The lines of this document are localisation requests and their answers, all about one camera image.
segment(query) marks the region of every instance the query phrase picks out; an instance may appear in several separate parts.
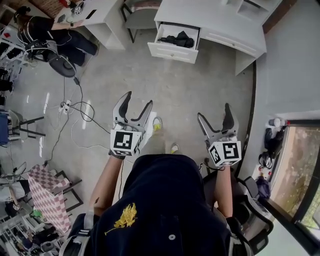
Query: white wall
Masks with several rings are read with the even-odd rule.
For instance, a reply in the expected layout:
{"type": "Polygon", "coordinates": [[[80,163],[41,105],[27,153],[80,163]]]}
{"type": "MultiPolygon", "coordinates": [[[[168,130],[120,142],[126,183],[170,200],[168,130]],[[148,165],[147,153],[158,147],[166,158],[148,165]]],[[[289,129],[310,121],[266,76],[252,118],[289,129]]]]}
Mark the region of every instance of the white wall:
{"type": "Polygon", "coordinates": [[[290,233],[277,221],[273,222],[274,228],[268,236],[268,245],[257,255],[258,256],[307,256],[308,253],[290,235],[290,233]]]}
{"type": "Polygon", "coordinates": [[[267,53],[257,60],[250,138],[239,177],[257,169],[265,123],[272,116],[320,118],[320,5],[298,0],[266,35],[267,53]]]}

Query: backpack strap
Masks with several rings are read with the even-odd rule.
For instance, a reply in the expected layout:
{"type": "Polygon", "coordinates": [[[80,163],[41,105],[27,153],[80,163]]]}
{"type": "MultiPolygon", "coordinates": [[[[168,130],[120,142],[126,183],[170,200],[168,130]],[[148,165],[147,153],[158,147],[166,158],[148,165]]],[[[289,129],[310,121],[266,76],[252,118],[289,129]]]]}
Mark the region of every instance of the backpack strap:
{"type": "Polygon", "coordinates": [[[235,217],[225,218],[215,207],[212,212],[217,216],[231,232],[228,256],[253,256],[248,240],[242,232],[242,227],[235,217]]]}
{"type": "Polygon", "coordinates": [[[84,216],[83,229],[77,235],[69,237],[61,246],[59,256],[84,256],[94,227],[94,210],[90,209],[84,216]]]}

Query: white drawer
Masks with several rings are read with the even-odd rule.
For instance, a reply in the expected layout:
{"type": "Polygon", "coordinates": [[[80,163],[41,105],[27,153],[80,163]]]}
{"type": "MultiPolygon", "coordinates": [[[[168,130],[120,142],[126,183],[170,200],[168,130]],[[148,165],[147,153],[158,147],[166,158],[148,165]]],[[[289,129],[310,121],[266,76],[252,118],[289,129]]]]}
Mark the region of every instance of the white drawer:
{"type": "Polygon", "coordinates": [[[237,50],[239,50],[241,52],[244,52],[246,54],[249,54],[251,56],[255,56],[255,57],[260,56],[260,53],[256,49],[254,49],[254,48],[252,48],[250,46],[244,45],[243,43],[240,43],[240,42],[237,42],[235,40],[232,40],[231,38],[224,37],[224,36],[219,35],[219,34],[215,34],[214,32],[210,31],[207,28],[203,28],[201,30],[200,37],[203,38],[203,39],[207,39],[207,40],[210,40],[210,41],[217,42],[219,44],[223,44],[225,46],[229,46],[229,47],[235,48],[235,49],[237,49],[237,50]]]}
{"type": "Polygon", "coordinates": [[[180,25],[161,24],[154,42],[148,42],[153,57],[166,58],[194,64],[198,55],[199,30],[180,25]],[[188,37],[194,40],[192,48],[176,46],[172,43],[158,41],[160,38],[174,36],[184,31],[188,37]]]}

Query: hand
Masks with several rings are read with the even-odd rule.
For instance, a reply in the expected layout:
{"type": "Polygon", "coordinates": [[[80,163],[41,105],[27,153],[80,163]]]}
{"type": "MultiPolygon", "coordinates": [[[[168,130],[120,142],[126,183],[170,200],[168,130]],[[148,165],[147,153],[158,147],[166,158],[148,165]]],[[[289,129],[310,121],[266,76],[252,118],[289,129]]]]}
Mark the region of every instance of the hand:
{"type": "Polygon", "coordinates": [[[83,20],[79,20],[79,21],[73,23],[73,27],[72,27],[72,28],[75,29],[75,28],[77,28],[77,27],[82,26],[82,23],[83,23],[83,22],[84,22],[83,20]]]}
{"type": "Polygon", "coordinates": [[[16,211],[19,211],[21,209],[21,205],[20,204],[18,204],[18,205],[13,204],[13,209],[15,209],[16,211]]]}

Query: shoe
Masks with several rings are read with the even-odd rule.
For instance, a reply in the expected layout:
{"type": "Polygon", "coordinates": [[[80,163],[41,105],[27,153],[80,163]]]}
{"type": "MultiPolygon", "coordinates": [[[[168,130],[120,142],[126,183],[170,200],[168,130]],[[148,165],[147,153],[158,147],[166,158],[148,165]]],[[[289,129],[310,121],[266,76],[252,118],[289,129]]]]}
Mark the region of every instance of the shoe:
{"type": "Polygon", "coordinates": [[[171,150],[170,150],[170,154],[175,153],[176,151],[178,151],[180,149],[179,145],[177,143],[173,143],[171,145],[171,150]]]}
{"type": "Polygon", "coordinates": [[[153,133],[160,130],[162,128],[162,120],[159,116],[156,116],[153,119],[153,133]]]}

